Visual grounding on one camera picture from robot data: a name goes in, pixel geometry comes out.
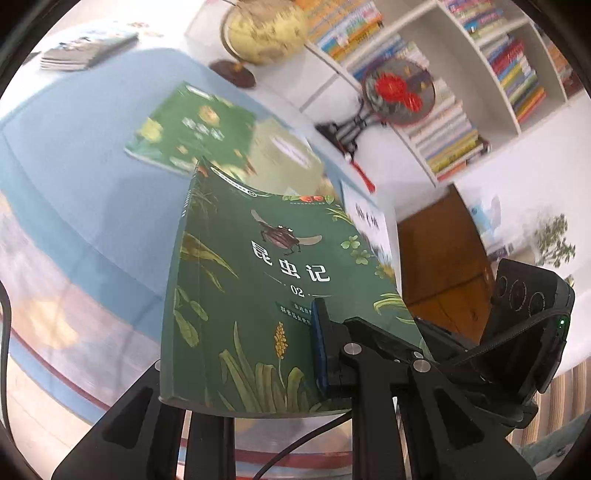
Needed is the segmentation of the brown wooden door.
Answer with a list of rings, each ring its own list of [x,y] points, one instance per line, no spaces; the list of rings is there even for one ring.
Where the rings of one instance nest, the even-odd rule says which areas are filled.
[[[402,297],[410,312],[478,344],[494,275],[469,209],[455,186],[398,224]]]

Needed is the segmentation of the light blue table mat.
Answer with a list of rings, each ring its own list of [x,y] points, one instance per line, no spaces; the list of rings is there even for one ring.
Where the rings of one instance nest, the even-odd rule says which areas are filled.
[[[272,91],[242,93],[174,48],[79,73],[23,66],[1,100],[1,279],[12,307],[8,407],[42,478],[158,358],[188,181],[129,157],[133,131],[180,82],[273,115],[338,156]]]

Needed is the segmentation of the pale green back cover book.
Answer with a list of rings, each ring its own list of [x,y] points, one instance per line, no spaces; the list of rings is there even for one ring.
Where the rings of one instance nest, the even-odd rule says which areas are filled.
[[[335,196],[325,164],[308,142],[274,118],[257,121],[243,182],[256,190],[286,196]]]

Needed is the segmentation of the round embroidered fan on stand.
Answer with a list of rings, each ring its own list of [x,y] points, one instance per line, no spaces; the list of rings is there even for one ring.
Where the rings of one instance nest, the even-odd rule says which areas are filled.
[[[363,76],[356,113],[341,122],[318,123],[315,130],[353,158],[367,128],[415,125],[431,113],[435,103],[434,78],[427,69],[406,58],[379,60]]]

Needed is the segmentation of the white bookshelf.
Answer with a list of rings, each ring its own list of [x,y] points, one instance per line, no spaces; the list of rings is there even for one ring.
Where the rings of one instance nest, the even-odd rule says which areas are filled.
[[[360,105],[356,68],[400,34],[417,44],[430,62],[429,71],[447,83],[494,152],[500,152],[556,112],[567,97],[533,23],[511,2],[498,5],[508,21],[492,35],[515,33],[524,41],[549,94],[524,123],[511,112],[479,42],[461,32],[459,22],[439,1],[304,2],[307,45],[287,60],[253,66],[257,85],[250,92],[272,109],[280,103],[296,108],[308,130],[322,122],[342,121]]]

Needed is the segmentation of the antique yellow desk globe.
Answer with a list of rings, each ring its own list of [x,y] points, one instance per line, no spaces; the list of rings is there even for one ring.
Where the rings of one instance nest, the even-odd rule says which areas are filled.
[[[308,17],[294,1],[238,1],[223,16],[219,39],[229,60],[209,69],[242,89],[256,87],[249,66],[279,64],[304,50]]]

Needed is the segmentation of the bright green insect book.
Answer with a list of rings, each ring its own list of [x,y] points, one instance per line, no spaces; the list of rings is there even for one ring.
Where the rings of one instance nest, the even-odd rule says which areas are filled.
[[[256,170],[249,159],[256,115],[186,82],[147,117],[125,144],[130,156],[191,175],[209,162],[239,181]]]

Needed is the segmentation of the green book with wheat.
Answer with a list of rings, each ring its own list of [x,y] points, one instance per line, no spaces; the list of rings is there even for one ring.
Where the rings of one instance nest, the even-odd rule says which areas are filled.
[[[316,299],[335,322],[422,342],[393,270],[335,198],[266,193],[199,163],[168,278],[162,401],[221,416],[331,412],[314,371]]]

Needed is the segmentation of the potted green plant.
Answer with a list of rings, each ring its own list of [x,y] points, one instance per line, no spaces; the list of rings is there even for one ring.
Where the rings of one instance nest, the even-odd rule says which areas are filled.
[[[548,217],[538,224],[534,238],[539,266],[560,268],[576,256],[576,246],[566,238],[568,228],[568,220],[564,214]]]

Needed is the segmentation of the stack of sorted books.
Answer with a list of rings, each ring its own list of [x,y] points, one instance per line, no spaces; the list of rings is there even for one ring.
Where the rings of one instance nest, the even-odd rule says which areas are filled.
[[[47,71],[76,72],[106,60],[134,46],[138,41],[136,32],[110,34],[90,32],[87,35],[60,42],[43,53],[40,68]]]

